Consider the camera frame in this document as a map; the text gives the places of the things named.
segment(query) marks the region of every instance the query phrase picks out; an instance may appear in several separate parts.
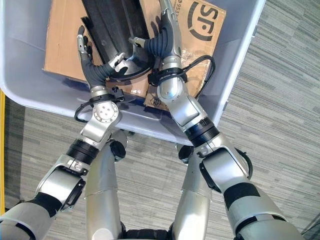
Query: gray plastic tub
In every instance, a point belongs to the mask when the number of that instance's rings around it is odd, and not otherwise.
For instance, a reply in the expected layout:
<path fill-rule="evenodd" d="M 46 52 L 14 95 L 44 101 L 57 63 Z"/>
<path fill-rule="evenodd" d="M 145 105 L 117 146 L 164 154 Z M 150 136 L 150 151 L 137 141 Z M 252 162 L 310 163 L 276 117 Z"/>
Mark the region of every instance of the gray plastic tub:
<path fill-rule="evenodd" d="M 217 125 L 265 0 L 208 2 L 227 11 L 213 55 L 216 70 L 199 98 Z M 0 87 L 18 104 L 73 117 L 75 109 L 86 102 L 90 94 L 66 84 L 64 77 L 42 70 L 50 7 L 50 0 L 0 0 Z M 117 124 L 121 129 L 191 144 L 168 114 L 146 111 L 143 106 L 131 103 L 121 112 L 122 119 Z"/>

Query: black band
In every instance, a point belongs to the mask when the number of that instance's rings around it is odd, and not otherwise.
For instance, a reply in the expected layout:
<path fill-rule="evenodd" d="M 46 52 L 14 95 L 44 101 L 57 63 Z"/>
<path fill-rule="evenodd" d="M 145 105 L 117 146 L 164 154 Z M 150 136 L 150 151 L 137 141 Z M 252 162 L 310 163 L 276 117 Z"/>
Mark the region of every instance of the black band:
<path fill-rule="evenodd" d="M 212 190 L 217 191 L 218 193 L 221 193 L 220 188 L 215 184 L 215 182 L 211 178 L 211 176 L 208 173 L 203 161 L 200 163 L 199 168 L 200 168 L 200 172 L 201 172 L 204 180 L 206 181 L 206 184 L 208 185 L 208 187 L 210 189 L 212 189 Z"/>
<path fill-rule="evenodd" d="M 70 146 L 66 154 L 76 160 L 90 165 L 98 153 L 99 149 L 91 146 L 89 143 L 77 139 Z"/>
<path fill-rule="evenodd" d="M 169 234 L 162 229 L 130 229 L 124 233 L 124 239 L 157 239 L 168 240 Z"/>
<path fill-rule="evenodd" d="M 26 234 L 28 234 L 30 237 L 29 240 L 36 240 L 36 236 L 34 235 L 34 233 L 25 225 L 22 225 L 21 223 L 17 223 L 15 226 L 19 229 L 22 229 Z"/>
<path fill-rule="evenodd" d="M 280 220 L 280 221 L 285 221 L 286 222 L 286 220 L 284 220 L 282 217 L 280 217 L 280 216 L 277 216 L 277 215 L 272 215 L 272 217 L 273 217 L 273 219 L 274 220 Z M 254 223 L 254 222 L 257 222 L 258 221 L 258 219 L 255 217 L 255 216 L 253 216 L 253 217 L 249 217 L 249 218 L 247 218 L 246 220 L 244 220 L 244 221 L 242 221 L 237 227 L 236 227 L 236 229 L 235 229 L 235 235 L 236 235 L 236 237 L 237 236 L 241 236 L 241 234 L 239 233 L 240 231 L 241 231 L 241 229 L 243 229 L 245 226 L 247 226 L 247 225 L 249 225 L 249 224 L 252 224 L 252 223 Z"/>
<path fill-rule="evenodd" d="M 229 210 L 234 201 L 247 196 L 260 197 L 260 194 L 255 185 L 248 182 L 241 182 L 225 190 L 223 196 L 225 206 Z"/>
<path fill-rule="evenodd" d="M 198 147 L 213 139 L 220 132 L 210 118 L 206 117 L 200 120 L 197 124 L 188 128 L 184 133 L 193 146 Z"/>
<path fill-rule="evenodd" d="M 158 69 L 153 69 L 150 74 L 148 74 L 148 83 L 154 87 L 158 87 L 167 77 L 175 75 L 180 76 L 183 81 L 187 82 L 187 74 L 179 67 L 167 68 L 165 70 L 159 71 Z"/>
<path fill-rule="evenodd" d="M 34 199 L 26 201 L 25 203 L 37 204 L 43 207 L 48 211 L 50 218 L 56 215 L 57 211 L 59 211 L 62 206 L 62 203 L 58 199 L 43 192 L 38 192 Z"/>

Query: cardboard box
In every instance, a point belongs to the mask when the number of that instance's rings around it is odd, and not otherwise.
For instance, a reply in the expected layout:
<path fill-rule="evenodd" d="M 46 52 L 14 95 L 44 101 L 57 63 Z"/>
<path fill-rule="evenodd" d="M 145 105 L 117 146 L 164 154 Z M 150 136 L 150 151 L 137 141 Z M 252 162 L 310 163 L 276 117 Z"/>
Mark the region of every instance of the cardboard box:
<path fill-rule="evenodd" d="M 177 15 L 182 40 L 182 66 L 186 67 L 202 55 L 212 56 L 217 44 L 226 11 L 202 0 L 171 0 Z M 154 36 L 152 26 L 157 25 L 161 15 L 158 0 L 140 0 L 149 36 Z M 206 60 L 187 72 L 189 94 L 196 96 L 206 79 L 210 61 Z M 149 86 L 144 104 L 168 110 L 157 97 L 157 88 Z"/>
<path fill-rule="evenodd" d="M 44 71 L 60 74 L 76 81 L 86 81 L 78 55 L 77 34 L 81 18 L 87 16 L 82 0 L 52 0 L 46 35 Z M 92 42 L 88 32 L 84 33 Z M 102 64 L 94 44 L 92 58 L 96 65 Z M 147 75 L 126 82 L 107 82 L 112 88 L 119 86 L 124 92 L 144 98 L 149 87 Z"/>
<path fill-rule="evenodd" d="M 182 36 L 182 65 L 187 66 L 197 57 L 212 55 L 226 12 L 205 1 L 171 0 L 178 15 Z M 154 36 L 152 22 L 160 16 L 158 0 L 140 0 L 150 37 Z M 47 29 L 45 62 L 43 70 L 85 81 L 77 49 L 77 33 L 81 18 L 87 16 L 82 0 L 52 0 Z M 93 62 L 102 64 L 94 44 Z M 209 63 L 202 62 L 188 71 L 187 87 L 195 96 L 201 89 Z M 119 86 L 124 92 L 145 98 L 145 105 L 166 109 L 157 98 L 157 90 L 148 84 L 147 74 L 126 82 L 107 82 L 109 88 Z"/>

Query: gray carpet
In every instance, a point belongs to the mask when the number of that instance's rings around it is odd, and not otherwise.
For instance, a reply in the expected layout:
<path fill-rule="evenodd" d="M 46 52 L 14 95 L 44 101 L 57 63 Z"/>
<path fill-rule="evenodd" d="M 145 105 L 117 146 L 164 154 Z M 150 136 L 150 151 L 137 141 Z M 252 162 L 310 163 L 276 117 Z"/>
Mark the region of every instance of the gray carpet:
<path fill-rule="evenodd" d="M 5 200 L 33 196 L 38 182 L 83 124 L 7 101 Z M 268 0 L 218 128 L 248 152 L 252 181 L 300 232 L 320 213 L 320 2 Z M 129 137 L 116 164 L 121 220 L 127 229 L 167 229 L 186 171 L 174 144 Z M 58 216 L 47 240 L 85 236 L 85 201 Z M 319 231 L 312 238 L 319 239 Z M 231 240 L 223 198 L 213 193 L 208 240 Z"/>

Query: silver robot arm segment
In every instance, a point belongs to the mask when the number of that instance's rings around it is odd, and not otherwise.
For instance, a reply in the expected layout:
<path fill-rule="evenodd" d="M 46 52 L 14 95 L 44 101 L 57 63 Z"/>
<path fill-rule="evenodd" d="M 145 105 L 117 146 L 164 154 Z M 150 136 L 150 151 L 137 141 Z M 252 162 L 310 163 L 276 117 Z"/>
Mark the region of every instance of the silver robot arm segment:
<path fill-rule="evenodd" d="M 208 186 L 223 194 L 234 240 L 303 240 L 275 203 L 243 174 L 225 148 L 200 163 Z"/>
<path fill-rule="evenodd" d="M 166 49 L 169 50 L 159 51 L 163 49 L 163 44 L 155 41 L 158 40 L 157 37 L 151 40 L 133 37 L 129 41 L 161 57 L 160 70 L 166 73 L 166 76 L 158 81 L 157 95 L 167 105 L 172 118 L 193 144 L 194 150 L 190 159 L 200 159 L 200 172 L 208 187 L 224 195 L 225 208 L 235 240 L 302 240 L 297 229 L 287 222 L 273 201 L 250 182 L 248 164 L 230 141 L 217 130 L 198 101 L 189 95 L 185 79 L 179 76 L 179 71 L 175 69 L 182 68 L 178 21 L 173 17 L 174 12 L 169 0 L 160 0 L 160 5 L 161 21 L 165 26 L 171 25 L 162 28 L 159 34 L 166 35 Z M 167 34 L 167 29 L 174 29 L 174 34 Z M 173 223 L 173 234 L 176 239 L 204 239 L 203 229 L 200 228 L 193 229 L 200 232 L 198 238 L 188 238 L 187 236 L 192 236 L 190 231 L 184 238 L 180 238 L 184 231 L 182 223 L 188 219 L 188 215 L 181 214 L 179 209 L 187 209 L 186 206 L 189 206 L 189 209 L 192 209 L 189 214 L 197 212 L 192 198 L 187 198 L 187 195 L 182 195 Z"/>
<path fill-rule="evenodd" d="M 121 54 L 116 56 L 116 61 L 122 59 Z M 111 128 L 120 119 L 117 105 L 108 100 L 111 94 L 106 86 L 95 85 L 97 81 L 88 82 L 92 99 L 105 100 L 93 104 L 92 118 L 67 153 L 59 157 L 40 181 L 34 198 L 17 204 L 0 217 L 2 240 L 43 239 L 58 212 L 71 209 L 81 195 L 86 184 L 83 176 L 89 172 L 91 163 L 111 138 Z"/>

